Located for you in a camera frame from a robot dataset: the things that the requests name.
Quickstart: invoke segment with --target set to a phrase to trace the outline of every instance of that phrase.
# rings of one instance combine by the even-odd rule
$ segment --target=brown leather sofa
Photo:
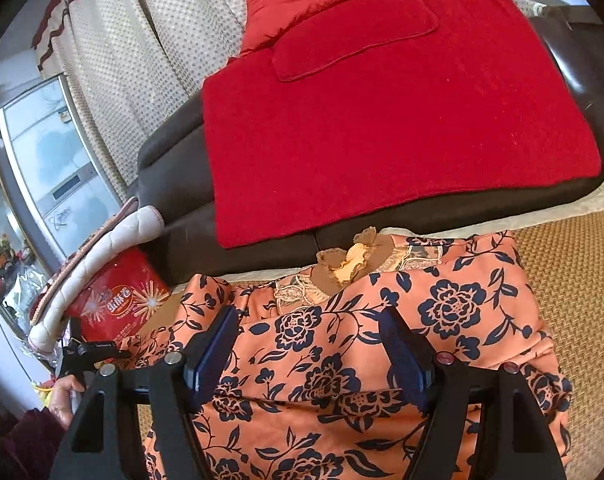
[[[152,264],[170,285],[196,272],[219,276],[299,267],[312,264],[319,250],[350,247],[353,235],[371,225],[436,232],[569,203],[596,189],[604,180],[604,26],[590,7],[548,8],[530,21],[591,125],[602,156],[597,178],[548,188],[436,196],[227,250],[216,238],[213,182],[197,94],[146,140],[138,155],[139,175],[129,193],[141,205],[155,206],[166,223],[164,233],[144,246]]]

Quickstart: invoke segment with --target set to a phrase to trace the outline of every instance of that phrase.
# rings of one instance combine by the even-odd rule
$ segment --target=red packaging
[[[119,343],[135,334],[171,293],[137,247],[120,253],[93,277],[67,309],[87,341]]]

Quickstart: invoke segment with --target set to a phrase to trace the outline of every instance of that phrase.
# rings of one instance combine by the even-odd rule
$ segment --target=refrigerator door
[[[58,204],[45,223],[55,242],[69,256],[119,208],[102,179],[95,176]]]
[[[65,107],[62,88],[57,78],[50,79],[39,85],[37,90],[18,97],[4,107],[6,126],[11,140],[23,134],[33,126],[33,123]]]
[[[90,163],[73,123],[61,119],[67,113],[66,106],[55,110],[12,140],[20,172],[41,215],[54,205],[43,210],[42,199]]]

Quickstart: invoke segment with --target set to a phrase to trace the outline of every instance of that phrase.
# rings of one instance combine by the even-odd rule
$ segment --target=wall
[[[31,79],[40,79],[33,49],[28,48],[0,61],[0,87],[11,89]]]
[[[28,0],[0,38],[0,61],[31,48],[50,0]]]
[[[37,359],[23,354],[21,345],[0,317],[0,402],[18,418],[42,407],[31,381],[43,383],[50,378]]]

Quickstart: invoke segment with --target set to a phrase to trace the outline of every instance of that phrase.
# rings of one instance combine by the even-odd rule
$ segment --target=red towel
[[[205,81],[224,247],[451,192],[600,172],[511,0],[350,0]]]

